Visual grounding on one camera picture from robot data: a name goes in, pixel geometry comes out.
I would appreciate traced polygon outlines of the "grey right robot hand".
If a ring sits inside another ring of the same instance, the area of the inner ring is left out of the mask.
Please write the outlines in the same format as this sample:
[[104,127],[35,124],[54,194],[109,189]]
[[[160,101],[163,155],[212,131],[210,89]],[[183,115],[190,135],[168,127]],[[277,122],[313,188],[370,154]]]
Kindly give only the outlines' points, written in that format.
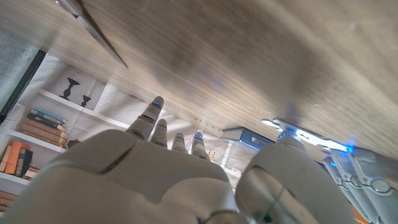
[[157,97],[126,130],[103,131],[49,162],[2,223],[354,223],[332,178],[286,129],[249,162],[236,187],[201,134],[167,146]]

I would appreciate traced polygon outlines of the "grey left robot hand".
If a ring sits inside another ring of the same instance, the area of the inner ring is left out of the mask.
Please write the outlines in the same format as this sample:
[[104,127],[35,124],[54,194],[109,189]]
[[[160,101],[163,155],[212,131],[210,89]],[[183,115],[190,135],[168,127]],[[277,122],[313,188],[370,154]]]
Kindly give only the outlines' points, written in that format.
[[362,148],[331,149],[323,163],[368,223],[397,223],[397,189],[387,181],[375,153]]

